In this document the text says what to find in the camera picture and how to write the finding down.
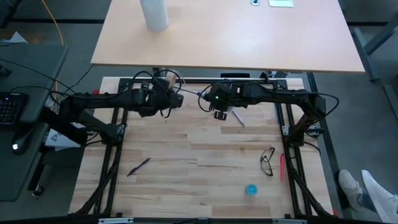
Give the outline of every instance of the computer mouse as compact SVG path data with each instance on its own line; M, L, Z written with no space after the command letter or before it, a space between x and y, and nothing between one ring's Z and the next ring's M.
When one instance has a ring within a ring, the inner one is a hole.
M30 136L33 133L32 126L19 128L12 139L12 153L22 155L29 148Z

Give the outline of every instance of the wooden table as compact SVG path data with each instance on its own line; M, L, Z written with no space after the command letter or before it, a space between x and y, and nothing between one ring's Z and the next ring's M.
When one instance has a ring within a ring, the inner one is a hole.
M169 27L146 28L138 0L113 0L92 64L354 72L364 68L337 0L167 0Z
M105 77L100 91L114 93L118 83L119 78ZM287 79L287 83L290 89L303 88L301 79ZM202 90L205 86L184 87ZM214 119L212 113L199 109L197 96L183 94L183 106L173 110L167 122L159 114L140 118L136 112L129 113L112 213L165 218L282 218L293 213L286 169L285 179L280 181L279 158L283 148L274 104L236 108L246 124L243 128L231 114L226 121ZM298 120L302 111L295 105L292 108ZM110 123L112 111L98 109L95 116ZM317 144L311 139L306 141ZM266 176L259 167L263 150L270 147L276 148L271 159L273 177ZM102 144L85 149L70 212L77 211L97 187L104 151ZM308 188L331 212L318 151L304 146L301 155ZM152 159L146 165L126 177L148 157ZM257 185L256 196L246 195L247 184ZM304 211L302 194L297 189Z

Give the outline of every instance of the black pen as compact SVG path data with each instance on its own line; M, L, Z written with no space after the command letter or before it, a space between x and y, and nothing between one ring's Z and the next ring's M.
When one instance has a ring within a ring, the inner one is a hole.
M150 160L150 158L144 160L144 162L141 162L141 164L139 164L136 168L132 169L129 174L127 176L132 175L133 173L135 173L138 169L140 169L145 163L147 163Z

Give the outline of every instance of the person's foot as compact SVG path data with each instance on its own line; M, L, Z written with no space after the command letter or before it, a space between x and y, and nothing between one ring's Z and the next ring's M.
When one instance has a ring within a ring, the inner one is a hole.
M367 170L362 170L363 183L384 223L398 223L398 196L380 186Z
M338 182L343 192L346 194L351 207L357 211L364 209L364 207L358 203L358 198L363 193L362 188L348 170L340 171L338 174Z

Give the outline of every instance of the black desk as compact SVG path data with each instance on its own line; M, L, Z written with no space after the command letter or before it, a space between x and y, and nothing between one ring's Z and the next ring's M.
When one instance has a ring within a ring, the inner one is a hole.
M16 44L0 47L0 59L8 60L56 78L65 61L68 49L63 46ZM12 74L0 77L0 91L9 91L17 86L43 86L51 89L54 84L42 75L26 68L0 61L0 64L12 70ZM33 123L29 149L21 156L15 156L11 150L11 139L15 129L0 130L0 201L15 201L26 182L43 138L49 126L38 123L40 112L49 95L48 90L40 88L20 88L16 92L29 95L28 104L24 108L21 121Z

